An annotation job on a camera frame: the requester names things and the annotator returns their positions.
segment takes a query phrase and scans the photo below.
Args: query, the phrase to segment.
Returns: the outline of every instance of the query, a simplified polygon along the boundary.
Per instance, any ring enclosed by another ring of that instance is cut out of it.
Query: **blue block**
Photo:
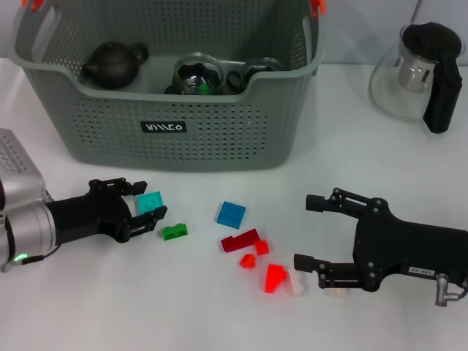
[[[162,206],[164,206],[164,203],[162,202],[161,192],[152,192],[150,194],[137,196],[138,214],[145,214]]]
[[[246,214],[245,207],[234,203],[224,202],[216,222],[231,228],[239,229],[241,227],[244,214]]]

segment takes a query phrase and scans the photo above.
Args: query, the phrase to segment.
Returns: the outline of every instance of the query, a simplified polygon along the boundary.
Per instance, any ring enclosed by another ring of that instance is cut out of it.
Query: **black teapot handle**
[[[456,57],[450,53],[441,54],[434,68],[431,97],[424,113],[424,121],[431,132],[440,134],[447,131],[462,81]]]
[[[144,64],[149,57],[149,49],[142,42],[129,45],[129,49],[135,54],[139,64]]]

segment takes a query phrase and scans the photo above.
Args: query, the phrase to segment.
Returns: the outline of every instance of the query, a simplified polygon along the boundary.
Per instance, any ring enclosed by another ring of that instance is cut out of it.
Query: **glass teapot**
[[[464,41],[441,24],[405,26],[372,74],[372,100],[389,116],[446,132],[462,86],[456,59],[463,52]]]

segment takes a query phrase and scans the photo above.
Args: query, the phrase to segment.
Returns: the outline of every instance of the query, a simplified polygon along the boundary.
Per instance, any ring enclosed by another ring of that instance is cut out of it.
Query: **orange basket clip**
[[[21,0],[21,6],[26,7],[28,0]],[[36,12],[44,4],[44,0],[34,0],[34,3],[31,5],[32,12]]]
[[[325,16],[327,14],[327,4],[325,3],[325,0],[310,0],[310,5],[312,6],[313,18],[317,18],[319,14],[319,7],[321,16]]]

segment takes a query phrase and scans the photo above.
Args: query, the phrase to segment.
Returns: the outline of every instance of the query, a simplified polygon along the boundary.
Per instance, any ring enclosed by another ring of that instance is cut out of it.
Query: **red triangular block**
[[[274,293],[276,288],[285,280],[287,277],[286,270],[281,265],[268,265],[266,272],[266,283],[265,292]]]

